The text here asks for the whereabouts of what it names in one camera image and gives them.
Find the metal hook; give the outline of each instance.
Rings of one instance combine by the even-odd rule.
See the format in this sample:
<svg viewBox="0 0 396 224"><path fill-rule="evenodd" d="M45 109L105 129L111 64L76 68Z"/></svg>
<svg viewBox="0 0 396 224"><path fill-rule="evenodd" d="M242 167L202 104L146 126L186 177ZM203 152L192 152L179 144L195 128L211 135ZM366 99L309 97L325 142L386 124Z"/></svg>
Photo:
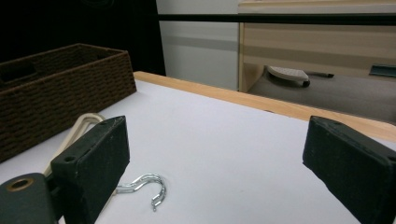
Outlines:
<svg viewBox="0 0 396 224"><path fill-rule="evenodd" d="M159 175L141 175L132 183L119 184L116 188L116 193L134 193L149 183L157 183L162 185L160 193L151 199L152 210L156 212L157 206L163 202L166 196L166 186L163 182L163 179Z"/></svg>

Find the gray floor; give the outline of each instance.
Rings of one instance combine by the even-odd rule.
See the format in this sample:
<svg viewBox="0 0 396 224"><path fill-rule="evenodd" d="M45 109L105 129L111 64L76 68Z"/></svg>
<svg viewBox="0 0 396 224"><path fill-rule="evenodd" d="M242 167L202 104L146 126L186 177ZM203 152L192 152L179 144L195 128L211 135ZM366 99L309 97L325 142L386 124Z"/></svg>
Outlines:
<svg viewBox="0 0 396 224"><path fill-rule="evenodd" d="M310 105L396 125L396 81L307 73L311 84L269 77L264 72L248 93Z"/></svg>

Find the white table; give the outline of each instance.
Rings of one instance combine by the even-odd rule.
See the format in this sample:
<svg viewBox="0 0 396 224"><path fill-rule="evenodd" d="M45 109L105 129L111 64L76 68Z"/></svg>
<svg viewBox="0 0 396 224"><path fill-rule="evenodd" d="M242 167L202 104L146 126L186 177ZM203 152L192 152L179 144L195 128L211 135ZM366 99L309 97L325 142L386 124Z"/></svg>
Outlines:
<svg viewBox="0 0 396 224"><path fill-rule="evenodd" d="M115 196L96 223L359 223L303 165L308 122L145 81L100 112L125 115L131 163L120 182L160 186ZM68 131L0 164L0 182L42 172ZM396 149L396 143L379 140Z"/></svg>

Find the gray wall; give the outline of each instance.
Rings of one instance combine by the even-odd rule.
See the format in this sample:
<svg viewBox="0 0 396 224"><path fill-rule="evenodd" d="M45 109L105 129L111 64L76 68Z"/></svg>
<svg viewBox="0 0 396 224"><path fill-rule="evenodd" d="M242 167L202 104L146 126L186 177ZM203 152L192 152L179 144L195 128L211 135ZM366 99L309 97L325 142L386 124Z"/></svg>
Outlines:
<svg viewBox="0 0 396 224"><path fill-rule="evenodd" d="M235 14L238 0L157 0L160 14ZM161 21L166 75L237 90L238 24Z"/></svg>

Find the basket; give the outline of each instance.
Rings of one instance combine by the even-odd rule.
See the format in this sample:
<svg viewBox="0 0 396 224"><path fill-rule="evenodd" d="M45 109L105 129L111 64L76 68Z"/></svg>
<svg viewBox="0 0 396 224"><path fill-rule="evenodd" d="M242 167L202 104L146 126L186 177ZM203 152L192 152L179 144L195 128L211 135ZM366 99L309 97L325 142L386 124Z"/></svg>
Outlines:
<svg viewBox="0 0 396 224"><path fill-rule="evenodd" d="M0 63L0 162L134 92L125 50L76 44Z"/></svg>

